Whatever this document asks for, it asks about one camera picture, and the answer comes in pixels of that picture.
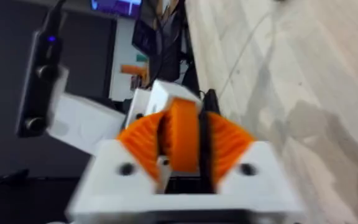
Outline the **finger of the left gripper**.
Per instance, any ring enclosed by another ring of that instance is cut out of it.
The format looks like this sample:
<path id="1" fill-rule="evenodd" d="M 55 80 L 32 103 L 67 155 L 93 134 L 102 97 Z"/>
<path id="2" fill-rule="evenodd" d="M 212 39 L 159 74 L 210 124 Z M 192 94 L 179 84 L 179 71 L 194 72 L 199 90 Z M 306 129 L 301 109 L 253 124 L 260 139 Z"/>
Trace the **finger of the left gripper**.
<path id="1" fill-rule="evenodd" d="M 197 112 L 202 109 L 202 101 L 185 86 L 161 80 L 154 81 L 151 90 L 136 89 L 127 114 L 125 128 L 133 123 L 138 114 L 144 116 L 168 109 L 176 98 L 193 102 Z"/>

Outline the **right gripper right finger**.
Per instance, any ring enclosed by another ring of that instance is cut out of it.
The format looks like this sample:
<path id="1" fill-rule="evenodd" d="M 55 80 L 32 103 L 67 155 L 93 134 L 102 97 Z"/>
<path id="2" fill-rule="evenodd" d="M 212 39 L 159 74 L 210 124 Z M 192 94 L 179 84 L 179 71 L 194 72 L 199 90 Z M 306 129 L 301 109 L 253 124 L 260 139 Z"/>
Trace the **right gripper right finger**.
<path id="1" fill-rule="evenodd" d="M 200 208 L 303 214 L 302 202 L 273 146 L 222 117 L 214 89 L 204 95 L 200 118 Z"/>

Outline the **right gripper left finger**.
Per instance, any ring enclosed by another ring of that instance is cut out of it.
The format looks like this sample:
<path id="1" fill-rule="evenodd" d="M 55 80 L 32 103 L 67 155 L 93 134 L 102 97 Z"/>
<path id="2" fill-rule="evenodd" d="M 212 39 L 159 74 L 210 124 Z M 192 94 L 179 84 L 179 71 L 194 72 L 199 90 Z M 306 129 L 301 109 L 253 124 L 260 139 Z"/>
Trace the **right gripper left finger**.
<path id="1" fill-rule="evenodd" d="M 162 112 L 147 115 L 116 139 L 100 142 L 70 202 L 70 215 L 148 210 L 148 203 L 167 184 L 157 140 L 162 118 Z"/>

